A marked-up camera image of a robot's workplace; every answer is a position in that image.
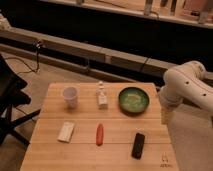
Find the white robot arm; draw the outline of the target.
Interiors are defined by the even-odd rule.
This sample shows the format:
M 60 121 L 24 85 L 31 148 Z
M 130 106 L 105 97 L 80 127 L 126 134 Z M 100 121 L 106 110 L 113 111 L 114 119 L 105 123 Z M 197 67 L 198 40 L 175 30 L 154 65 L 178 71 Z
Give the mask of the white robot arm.
M 183 99 L 213 116 L 213 87 L 203 82 L 206 69 L 199 61 L 189 61 L 169 68 L 163 75 L 165 85 L 158 92 L 161 123 L 168 124 Z

